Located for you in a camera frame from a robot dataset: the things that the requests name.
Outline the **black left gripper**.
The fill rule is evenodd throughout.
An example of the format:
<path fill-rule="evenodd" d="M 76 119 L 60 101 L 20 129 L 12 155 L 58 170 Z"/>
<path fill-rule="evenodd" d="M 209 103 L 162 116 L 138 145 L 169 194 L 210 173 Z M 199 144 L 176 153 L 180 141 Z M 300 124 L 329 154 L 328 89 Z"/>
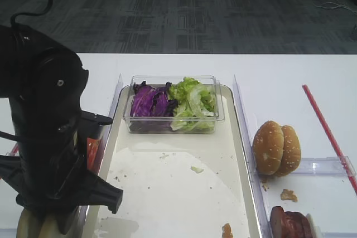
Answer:
<path fill-rule="evenodd" d="M 18 193 L 17 204 L 42 224 L 54 215 L 63 235 L 72 231 L 80 206 L 106 206 L 117 213 L 123 191 L 86 165 L 87 138 L 101 139 L 103 126 L 111 124 L 82 120 L 76 129 L 58 130 L 53 137 L 38 127 L 31 129 L 38 139 L 19 139 L 18 156 L 1 156 L 1 178 Z"/>

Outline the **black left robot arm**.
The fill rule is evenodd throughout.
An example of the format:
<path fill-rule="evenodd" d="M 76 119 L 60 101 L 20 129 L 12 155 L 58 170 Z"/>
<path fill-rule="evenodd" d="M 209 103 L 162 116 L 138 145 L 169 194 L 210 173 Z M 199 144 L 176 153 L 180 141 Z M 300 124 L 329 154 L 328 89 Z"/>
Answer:
<path fill-rule="evenodd" d="M 116 213 L 123 192 L 88 169 L 87 146 L 113 119 L 80 107 L 89 73 L 65 46 L 25 25 L 1 27 L 1 97 L 9 101 L 16 157 L 1 156 L 1 178 L 38 223 L 54 218 L 67 236 L 81 206 Z"/>

